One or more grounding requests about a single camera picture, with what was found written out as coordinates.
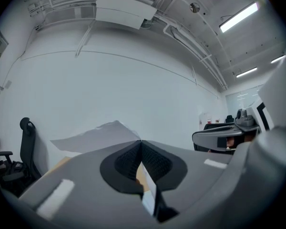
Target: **white tape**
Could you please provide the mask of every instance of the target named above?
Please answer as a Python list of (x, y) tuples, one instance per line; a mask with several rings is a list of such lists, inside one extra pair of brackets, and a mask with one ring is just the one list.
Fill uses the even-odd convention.
[(220, 162), (217, 162), (211, 159), (206, 159), (204, 163), (208, 166), (213, 166), (213, 167), (220, 168), (220, 169), (225, 169), (227, 167), (227, 164), (220, 163)]
[(74, 182), (63, 179), (52, 194), (38, 207), (36, 213), (51, 220), (74, 188)]

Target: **ceiling light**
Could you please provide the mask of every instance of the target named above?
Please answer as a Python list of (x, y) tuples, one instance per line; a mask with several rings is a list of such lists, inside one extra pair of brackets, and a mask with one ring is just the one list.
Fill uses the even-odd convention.
[(245, 95), (247, 95), (247, 94), (239, 95), (239, 96), (237, 96), (237, 97), (241, 97), (241, 96), (245, 96)]
[(243, 10), (239, 11), (233, 17), (229, 18), (226, 22), (222, 23), (219, 28), (222, 32), (227, 31), (231, 27), (235, 26), (237, 23), (248, 17), (250, 14), (253, 14), (258, 10), (257, 3), (248, 5)]
[(285, 58), (286, 57), (286, 55), (282, 55), (282, 56), (280, 56), (280, 57), (278, 57), (278, 58), (276, 58), (276, 59), (273, 59), (272, 61), (271, 61), (271, 63), (274, 63), (274, 62), (276, 62), (276, 61), (279, 61), (280, 59), (283, 59), (283, 58)]
[(238, 78), (238, 77), (241, 77), (241, 76), (243, 76), (243, 75), (245, 75), (245, 74), (249, 74), (249, 73), (251, 73), (251, 72), (253, 72), (253, 71), (256, 71), (257, 70), (257, 68), (255, 67), (255, 68), (253, 68), (253, 69), (251, 69), (251, 70), (249, 70), (249, 71), (246, 71), (246, 72), (244, 72), (244, 73), (241, 73), (241, 74), (238, 74), (236, 77)]

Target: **chair armrest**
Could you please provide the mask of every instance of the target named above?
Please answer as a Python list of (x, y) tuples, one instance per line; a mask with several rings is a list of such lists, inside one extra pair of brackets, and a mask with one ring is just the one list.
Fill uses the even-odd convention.
[(0, 156), (5, 156), (6, 160), (8, 161), (9, 164), (11, 164), (10, 155), (13, 155), (13, 152), (11, 152), (11, 151), (1, 151), (0, 152)]
[(15, 173), (15, 174), (3, 176), (2, 179), (3, 179), (3, 181), (15, 181), (15, 180), (18, 180), (18, 179), (20, 179), (22, 177), (24, 177), (24, 173), (23, 172), (18, 172), (18, 173)]

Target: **fluorescent light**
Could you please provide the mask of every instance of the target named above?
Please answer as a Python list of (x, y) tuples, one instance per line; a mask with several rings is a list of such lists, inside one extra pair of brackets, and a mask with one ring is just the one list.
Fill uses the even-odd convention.
[(257, 3), (250, 4), (248, 7), (244, 8), (243, 10), (239, 11), (236, 15), (228, 19), (226, 22), (221, 24), (219, 28), (222, 32), (227, 31), (231, 27), (235, 26), (237, 23), (248, 17), (250, 14), (253, 14), (258, 10)]
[(245, 95), (247, 95), (247, 94), (239, 95), (239, 96), (237, 96), (237, 97), (241, 97), (241, 96), (245, 96)]
[(257, 68), (255, 67), (255, 68), (253, 68), (253, 69), (251, 69), (251, 70), (249, 70), (249, 71), (245, 71), (244, 73), (241, 73), (241, 74), (238, 74), (236, 77), (238, 78), (238, 77), (241, 77), (241, 76), (243, 76), (243, 75), (245, 75), (245, 74), (249, 74), (249, 73), (251, 73), (251, 72), (253, 72), (253, 71), (256, 71), (257, 70)]
[(276, 58), (276, 59), (273, 59), (272, 61), (271, 61), (271, 63), (274, 63), (274, 62), (276, 62), (276, 61), (279, 61), (280, 59), (283, 59), (283, 58), (285, 58), (286, 57), (286, 55), (282, 55), (282, 56), (280, 56), (280, 57), (278, 57), (278, 58)]

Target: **ceiling-mounted air conditioning unit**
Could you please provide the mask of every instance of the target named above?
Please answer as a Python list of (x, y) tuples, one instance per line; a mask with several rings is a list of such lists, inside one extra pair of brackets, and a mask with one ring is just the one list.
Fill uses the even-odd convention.
[(144, 19), (151, 20), (157, 9), (154, 0), (97, 0), (97, 21), (106, 21), (139, 29)]

